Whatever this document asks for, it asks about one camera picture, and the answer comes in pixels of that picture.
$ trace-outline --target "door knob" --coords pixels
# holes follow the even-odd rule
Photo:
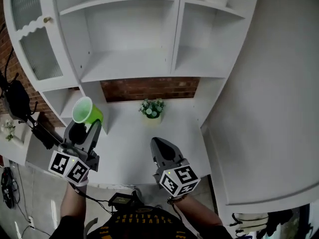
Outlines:
[[[43,22],[44,22],[44,23],[48,23],[48,22],[51,21],[51,20],[52,20],[51,17],[45,17],[45,18],[43,19]]]

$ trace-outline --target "black tripod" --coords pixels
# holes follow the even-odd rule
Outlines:
[[[4,28],[5,24],[2,25],[0,33]],[[33,119],[32,115],[35,113],[37,102],[35,102],[34,110],[31,112],[30,98],[21,82],[17,80],[19,74],[16,73],[10,83],[7,81],[6,70],[12,54],[13,49],[6,62],[4,75],[0,71],[0,88],[2,89],[0,98],[3,98],[5,109],[12,119],[19,120],[19,123],[26,123],[47,149],[51,149],[54,145],[59,146],[62,141],[50,134],[39,122]]]

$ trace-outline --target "floor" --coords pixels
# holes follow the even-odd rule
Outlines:
[[[58,177],[53,177],[51,175],[34,170],[33,168],[19,166],[19,169],[25,193],[27,214],[28,216],[33,217],[36,228],[51,235],[59,224],[60,205],[62,203],[67,182]],[[24,197],[16,165],[12,167],[12,171],[14,177],[18,181],[20,188],[21,200],[19,206],[25,213]],[[150,206],[162,205],[164,210],[176,215],[172,207],[166,203],[168,193],[164,189],[159,190],[157,185],[140,185],[139,189],[143,194],[145,204]],[[102,189],[89,186],[87,195],[100,200],[108,200],[116,192],[131,194],[132,190]],[[194,196],[194,198],[213,210],[213,202],[207,177],[202,178],[199,185],[191,194]],[[88,200],[85,223],[88,223],[96,217],[98,217],[98,224],[92,227],[93,230],[98,226],[103,225],[109,219],[110,215],[106,213],[97,203]],[[187,221],[184,223],[188,228],[196,233],[196,231],[192,229]],[[0,226],[11,239],[19,238],[18,233],[22,234],[27,225],[28,223],[17,207],[10,210],[3,201],[0,201]],[[48,235],[39,231],[34,231],[32,229],[27,229],[23,236],[23,239],[47,238],[49,238]]]

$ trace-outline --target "wrist strap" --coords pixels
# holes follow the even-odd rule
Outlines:
[[[85,181],[79,182],[77,186],[78,187],[83,187],[83,186],[87,185],[88,183],[89,183],[89,179],[86,179]]]
[[[178,202],[184,200],[187,196],[188,196],[188,194],[184,194],[180,197],[169,197],[167,200],[167,203],[169,205],[173,205],[174,203],[178,203]]]

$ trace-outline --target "cabinet door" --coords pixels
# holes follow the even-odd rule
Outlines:
[[[8,32],[20,64],[38,91],[78,85],[54,0],[3,0]]]

